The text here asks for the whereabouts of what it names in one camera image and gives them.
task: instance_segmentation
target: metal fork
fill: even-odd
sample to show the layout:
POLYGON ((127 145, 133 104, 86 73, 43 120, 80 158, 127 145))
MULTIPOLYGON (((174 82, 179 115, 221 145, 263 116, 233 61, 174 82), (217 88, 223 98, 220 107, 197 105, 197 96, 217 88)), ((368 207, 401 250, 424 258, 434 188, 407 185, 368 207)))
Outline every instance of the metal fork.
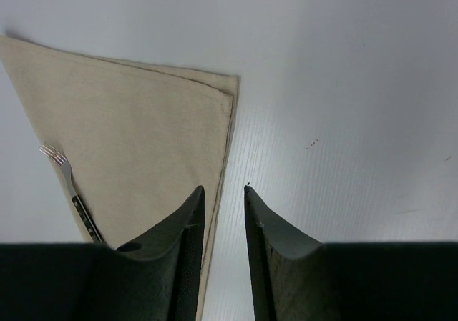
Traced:
POLYGON ((50 158, 60 168, 62 174, 65 177, 67 190, 70 193, 73 205, 77 209, 78 215, 81 217, 81 220, 83 221, 84 226, 86 226, 92 240, 94 240, 94 242, 103 242, 103 237, 97 229, 97 226, 95 225, 89 210, 86 208, 82 202, 82 198, 77 194, 73 186, 72 167, 70 166, 68 159, 62 153, 57 151, 57 149, 55 149, 50 144, 47 144, 46 142, 40 146, 39 151, 50 158))

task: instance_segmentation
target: fork handle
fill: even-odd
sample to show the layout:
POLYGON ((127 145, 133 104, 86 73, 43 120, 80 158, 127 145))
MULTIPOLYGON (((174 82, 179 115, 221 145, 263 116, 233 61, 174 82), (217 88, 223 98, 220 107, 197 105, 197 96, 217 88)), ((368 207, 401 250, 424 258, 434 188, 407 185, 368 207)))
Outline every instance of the fork handle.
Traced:
POLYGON ((75 207, 75 209, 78 212, 79 217, 81 217, 81 220, 84 223, 84 226, 86 226, 86 229, 91 236, 92 240, 94 242, 104 242, 102 235, 100 234, 99 230, 97 229, 97 226, 95 225, 94 220, 92 219, 89 210, 86 208, 84 205, 81 196, 75 195, 72 197, 72 202, 75 207))

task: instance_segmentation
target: fork head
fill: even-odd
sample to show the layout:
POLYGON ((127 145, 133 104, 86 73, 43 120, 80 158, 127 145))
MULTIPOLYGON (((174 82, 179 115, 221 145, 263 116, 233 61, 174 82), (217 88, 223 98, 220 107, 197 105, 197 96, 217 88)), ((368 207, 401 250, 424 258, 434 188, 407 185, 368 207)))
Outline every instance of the fork head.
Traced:
POLYGON ((62 153, 46 142, 40 146, 39 151, 55 162, 57 166, 61 167, 67 162, 67 158, 62 153))

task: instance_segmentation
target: white surface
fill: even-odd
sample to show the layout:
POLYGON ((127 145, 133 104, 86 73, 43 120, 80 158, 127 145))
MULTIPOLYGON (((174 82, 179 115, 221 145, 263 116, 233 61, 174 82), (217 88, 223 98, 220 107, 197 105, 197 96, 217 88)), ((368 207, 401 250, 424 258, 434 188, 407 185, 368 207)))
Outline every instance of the white surface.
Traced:
MULTIPOLYGON (((253 319, 247 182, 319 240, 458 239, 458 0, 0 0, 0 27, 241 75, 204 320, 253 319)), ((0 90, 0 240, 80 239, 0 90)))

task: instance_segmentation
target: beige cloth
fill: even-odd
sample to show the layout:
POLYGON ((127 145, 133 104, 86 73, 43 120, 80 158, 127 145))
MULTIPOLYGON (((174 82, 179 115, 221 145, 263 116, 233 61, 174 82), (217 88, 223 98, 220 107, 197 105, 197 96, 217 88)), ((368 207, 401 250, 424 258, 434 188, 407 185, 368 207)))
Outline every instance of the beige cloth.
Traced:
POLYGON ((110 246, 142 234, 204 186, 200 319, 238 78, 80 56, 4 36, 0 59, 40 141, 69 159, 110 246))

